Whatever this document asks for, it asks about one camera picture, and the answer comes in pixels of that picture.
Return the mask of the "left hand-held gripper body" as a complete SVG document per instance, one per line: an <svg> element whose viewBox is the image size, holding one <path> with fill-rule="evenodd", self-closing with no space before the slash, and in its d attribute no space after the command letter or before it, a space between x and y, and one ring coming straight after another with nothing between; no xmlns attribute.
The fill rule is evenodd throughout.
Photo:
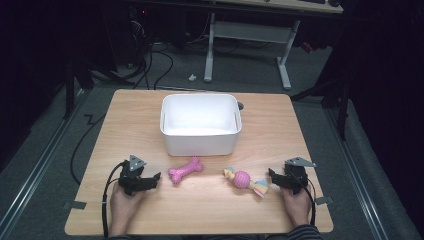
<svg viewBox="0 0 424 240"><path fill-rule="evenodd" d="M141 186L141 174L144 171L146 162L135 155L131 155L123 162L122 171L118 180L120 187L127 195L132 196L138 192Z"/></svg>

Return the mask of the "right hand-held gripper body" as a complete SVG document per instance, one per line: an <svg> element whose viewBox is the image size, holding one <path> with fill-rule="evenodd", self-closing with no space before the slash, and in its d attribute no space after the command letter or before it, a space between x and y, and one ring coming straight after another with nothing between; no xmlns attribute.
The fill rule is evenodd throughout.
<svg viewBox="0 0 424 240"><path fill-rule="evenodd" d="M289 189L293 191L294 195L308 185L306 167L315 168L316 164L302 157L294 157L285 161L285 176L289 180Z"/></svg>

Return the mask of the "pink spiky bone toy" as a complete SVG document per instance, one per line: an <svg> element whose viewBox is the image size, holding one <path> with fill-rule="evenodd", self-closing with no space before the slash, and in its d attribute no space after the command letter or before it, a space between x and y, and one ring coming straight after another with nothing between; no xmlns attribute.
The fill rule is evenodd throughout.
<svg viewBox="0 0 424 240"><path fill-rule="evenodd" d="M168 170L168 176L173 184L179 184L185 176L194 172L202 172L203 170L204 166L200 162L200 158L193 156L187 164L179 168L170 168Z"/></svg>

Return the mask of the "pink ball rope toy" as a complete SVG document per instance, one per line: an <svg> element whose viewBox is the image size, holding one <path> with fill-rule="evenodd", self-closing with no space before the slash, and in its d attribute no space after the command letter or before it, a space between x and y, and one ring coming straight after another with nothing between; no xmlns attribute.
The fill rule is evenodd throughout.
<svg viewBox="0 0 424 240"><path fill-rule="evenodd" d="M268 184L264 179L253 181L246 171L235 171L232 167L225 168L223 173L224 177L229 179L236 188L250 189L259 197L265 197Z"/></svg>

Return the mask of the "white plastic bin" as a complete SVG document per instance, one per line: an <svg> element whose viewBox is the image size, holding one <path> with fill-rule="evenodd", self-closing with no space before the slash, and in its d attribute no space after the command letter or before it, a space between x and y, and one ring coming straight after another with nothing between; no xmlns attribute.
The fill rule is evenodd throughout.
<svg viewBox="0 0 424 240"><path fill-rule="evenodd" d="M230 94L168 95L160 130L171 156L229 155L242 130L238 101Z"/></svg>

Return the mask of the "person's left hand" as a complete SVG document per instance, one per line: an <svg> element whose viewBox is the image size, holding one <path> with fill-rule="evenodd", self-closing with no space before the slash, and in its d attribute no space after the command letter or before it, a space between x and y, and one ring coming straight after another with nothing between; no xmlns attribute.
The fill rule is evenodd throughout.
<svg viewBox="0 0 424 240"><path fill-rule="evenodd" d="M134 195L128 195L119 184L115 184L110 200L112 220L130 220L139 208L144 196L144 192L136 192Z"/></svg>

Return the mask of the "person's right hand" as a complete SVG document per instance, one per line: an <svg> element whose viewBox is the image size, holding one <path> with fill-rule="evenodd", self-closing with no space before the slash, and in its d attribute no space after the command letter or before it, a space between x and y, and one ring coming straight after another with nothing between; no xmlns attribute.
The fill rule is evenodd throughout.
<svg viewBox="0 0 424 240"><path fill-rule="evenodd" d="M292 190L281 188L281 194L285 206L285 211L294 228L310 223L309 215L312 203L308 195L308 190L302 189L297 194Z"/></svg>

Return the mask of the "black stand legs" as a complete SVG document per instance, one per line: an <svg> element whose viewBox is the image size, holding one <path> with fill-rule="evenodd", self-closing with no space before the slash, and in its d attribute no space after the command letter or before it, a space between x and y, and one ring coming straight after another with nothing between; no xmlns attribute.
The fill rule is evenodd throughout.
<svg viewBox="0 0 424 240"><path fill-rule="evenodd" d="M75 82L83 90L92 90L94 81L91 77L89 66L84 59L72 57L65 65L66 105L64 118L68 119L75 106Z"/></svg>
<svg viewBox="0 0 424 240"><path fill-rule="evenodd" d="M323 108L338 108L336 129L339 137L342 140L345 140L346 119L348 117L347 109L351 83L352 79L350 77L341 77L325 83L320 83L312 88L291 96L290 99L292 101L299 101L308 96L321 94L323 96L321 100L321 106Z"/></svg>

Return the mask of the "metal floor rail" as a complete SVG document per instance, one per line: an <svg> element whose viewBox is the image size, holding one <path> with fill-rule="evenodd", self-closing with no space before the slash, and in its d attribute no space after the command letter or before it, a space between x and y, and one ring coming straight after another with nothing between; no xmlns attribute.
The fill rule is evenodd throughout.
<svg viewBox="0 0 424 240"><path fill-rule="evenodd" d="M339 148L342 151L343 161L347 168L347 173L354 189L356 197L359 201L362 212L366 218L368 226L374 236L374 240L389 240L387 232L381 222L380 216L377 213L374 201L372 200L369 192L367 191L363 179L358 171L355 164L353 155L349 149L349 146L345 140L339 134L337 128L337 114L333 110L323 110L327 121L329 122L332 132L337 139Z"/></svg>
<svg viewBox="0 0 424 240"><path fill-rule="evenodd" d="M28 137L0 173L0 238L9 232L36 191L53 161L75 112L86 100L89 91L78 90L75 106L65 114L66 91L54 98L46 112L30 128Z"/></svg>

